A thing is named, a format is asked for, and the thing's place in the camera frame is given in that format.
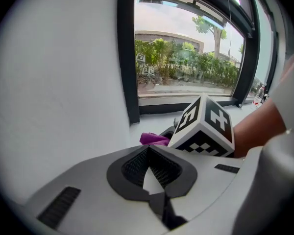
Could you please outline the green tree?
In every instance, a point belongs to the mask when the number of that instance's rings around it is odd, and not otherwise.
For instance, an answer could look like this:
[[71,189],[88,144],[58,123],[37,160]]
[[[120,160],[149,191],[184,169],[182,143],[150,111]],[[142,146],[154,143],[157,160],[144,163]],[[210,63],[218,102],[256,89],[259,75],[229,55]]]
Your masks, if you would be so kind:
[[196,25],[196,31],[202,34],[212,33],[214,37],[214,57],[218,58],[220,55],[220,44],[221,40],[225,40],[227,38],[227,32],[224,29],[224,26],[215,22],[211,18],[207,16],[197,15],[196,17],[192,17],[192,21]]

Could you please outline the clear plastic water bottle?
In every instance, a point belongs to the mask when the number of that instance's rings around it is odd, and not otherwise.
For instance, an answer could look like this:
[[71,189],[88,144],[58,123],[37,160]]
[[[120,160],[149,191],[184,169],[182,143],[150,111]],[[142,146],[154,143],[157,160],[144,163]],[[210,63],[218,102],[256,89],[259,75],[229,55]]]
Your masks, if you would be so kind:
[[257,93],[255,94],[255,97],[253,99],[252,104],[258,108],[260,107],[263,102],[264,102],[264,96],[265,96],[265,85],[263,84],[259,90],[257,91]]

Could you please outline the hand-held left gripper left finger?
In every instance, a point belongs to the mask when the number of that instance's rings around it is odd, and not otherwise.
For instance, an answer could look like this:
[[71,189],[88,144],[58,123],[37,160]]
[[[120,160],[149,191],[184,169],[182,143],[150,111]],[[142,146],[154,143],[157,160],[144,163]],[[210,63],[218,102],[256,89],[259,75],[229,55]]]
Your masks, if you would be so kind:
[[66,187],[80,190],[56,231],[64,235],[163,235],[168,229],[147,202],[119,196],[108,184],[110,164],[139,149],[119,150],[82,161],[36,191],[25,210],[38,217]]

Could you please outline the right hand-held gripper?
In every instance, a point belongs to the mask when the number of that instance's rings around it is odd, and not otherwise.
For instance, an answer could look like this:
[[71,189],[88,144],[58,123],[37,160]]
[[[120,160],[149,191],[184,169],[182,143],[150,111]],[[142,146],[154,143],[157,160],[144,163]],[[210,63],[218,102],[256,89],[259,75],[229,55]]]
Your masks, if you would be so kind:
[[184,111],[174,125],[160,136],[170,139],[168,147],[216,157],[234,157],[235,140],[229,113],[205,93]]

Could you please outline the purple cloth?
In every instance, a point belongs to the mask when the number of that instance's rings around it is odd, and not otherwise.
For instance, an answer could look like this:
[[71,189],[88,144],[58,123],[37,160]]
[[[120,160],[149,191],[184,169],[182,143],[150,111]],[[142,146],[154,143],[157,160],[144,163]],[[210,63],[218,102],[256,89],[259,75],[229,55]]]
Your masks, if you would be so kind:
[[142,145],[163,145],[168,146],[170,139],[154,133],[142,133],[140,143]]

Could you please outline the person's right forearm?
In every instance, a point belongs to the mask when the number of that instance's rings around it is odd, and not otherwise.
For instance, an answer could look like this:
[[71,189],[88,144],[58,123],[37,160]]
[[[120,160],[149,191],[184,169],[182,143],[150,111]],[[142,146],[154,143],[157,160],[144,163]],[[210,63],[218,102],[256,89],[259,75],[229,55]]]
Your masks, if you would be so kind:
[[271,138],[286,131],[285,123],[272,99],[268,99],[233,129],[234,157],[245,157],[254,147],[265,145]]

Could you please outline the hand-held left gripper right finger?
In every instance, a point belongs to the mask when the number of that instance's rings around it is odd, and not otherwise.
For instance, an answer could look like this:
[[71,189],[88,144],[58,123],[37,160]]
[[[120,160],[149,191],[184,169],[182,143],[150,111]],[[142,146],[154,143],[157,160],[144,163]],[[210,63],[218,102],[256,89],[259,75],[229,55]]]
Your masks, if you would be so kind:
[[177,218],[188,222],[233,222],[247,197],[257,152],[244,159],[211,157],[151,145],[152,165],[165,177],[164,193]]

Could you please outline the black window frame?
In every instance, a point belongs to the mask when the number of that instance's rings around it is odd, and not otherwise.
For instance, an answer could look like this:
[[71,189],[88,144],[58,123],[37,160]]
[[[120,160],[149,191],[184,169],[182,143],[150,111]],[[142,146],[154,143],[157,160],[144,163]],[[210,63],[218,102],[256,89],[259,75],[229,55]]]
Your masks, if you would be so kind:
[[[235,25],[243,30],[248,22],[247,14],[233,1],[226,5],[227,0],[202,0],[213,5],[225,16],[230,16]],[[256,0],[248,0],[252,12],[253,26],[249,26],[252,35],[247,37],[244,50],[244,63],[238,82],[232,96],[216,96],[217,102],[223,107],[236,106],[241,108],[244,104],[251,103],[247,99],[247,91],[251,88],[252,79],[260,54],[260,19],[256,8]],[[121,69],[122,85],[125,97],[129,122],[140,121],[140,115],[165,114],[182,111],[187,103],[155,104],[139,106],[137,92],[137,75],[135,66],[134,44],[134,0],[117,0],[117,40],[118,54]]]

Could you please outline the green hedge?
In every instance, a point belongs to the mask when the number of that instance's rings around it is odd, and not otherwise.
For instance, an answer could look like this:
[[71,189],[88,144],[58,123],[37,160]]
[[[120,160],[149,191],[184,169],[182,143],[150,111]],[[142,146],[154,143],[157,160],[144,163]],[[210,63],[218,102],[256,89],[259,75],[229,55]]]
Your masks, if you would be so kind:
[[135,41],[136,74],[139,85],[170,85],[174,81],[208,82],[232,88],[239,68],[214,54],[199,53],[194,45],[158,38]]

